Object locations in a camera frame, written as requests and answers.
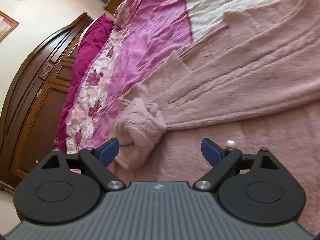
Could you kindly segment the pink knitted cardigan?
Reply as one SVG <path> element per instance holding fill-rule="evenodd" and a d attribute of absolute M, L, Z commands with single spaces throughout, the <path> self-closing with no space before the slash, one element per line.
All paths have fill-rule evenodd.
<path fill-rule="evenodd" d="M 319 232 L 319 0 L 224 13 L 119 99 L 110 135 L 124 181 L 195 182 L 204 137 L 268 148 L 300 182 L 304 228 Z"/>

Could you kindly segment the dark wooden headboard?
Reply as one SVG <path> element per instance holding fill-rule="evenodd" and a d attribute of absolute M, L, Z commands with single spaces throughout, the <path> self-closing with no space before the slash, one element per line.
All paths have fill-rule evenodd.
<path fill-rule="evenodd" d="M 1 111 L 1 191 L 12 195 L 54 147 L 78 42 L 92 22 L 84 12 L 47 37 L 15 75 Z"/>

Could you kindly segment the magenta pillow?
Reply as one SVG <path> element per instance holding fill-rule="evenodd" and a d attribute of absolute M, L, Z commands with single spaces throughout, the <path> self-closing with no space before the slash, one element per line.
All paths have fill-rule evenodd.
<path fill-rule="evenodd" d="M 67 140 L 67 117 L 74 105 L 74 100 L 78 92 L 87 68 L 94 58 L 101 51 L 107 42 L 113 29 L 113 21 L 105 14 L 96 18 L 81 34 L 78 42 L 78 54 L 72 66 L 71 84 L 67 98 L 63 104 L 61 117 L 57 127 L 57 136 L 54 146 L 66 151 Z"/>

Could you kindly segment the pink striped floral bedspread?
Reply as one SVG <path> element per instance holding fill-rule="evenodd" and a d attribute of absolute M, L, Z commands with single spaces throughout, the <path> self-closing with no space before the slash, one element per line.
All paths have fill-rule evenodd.
<path fill-rule="evenodd" d="M 86 70 L 67 117 L 65 153 L 108 139 L 117 101 L 175 50 L 197 41 L 227 11 L 278 0 L 125 0 L 111 34 Z"/>

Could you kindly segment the framed wedding photo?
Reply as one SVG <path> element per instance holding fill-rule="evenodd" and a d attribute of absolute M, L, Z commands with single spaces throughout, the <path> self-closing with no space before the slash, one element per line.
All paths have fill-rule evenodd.
<path fill-rule="evenodd" d="M 18 25 L 16 20 L 0 11 L 0 41 L 2 42 Z"/>

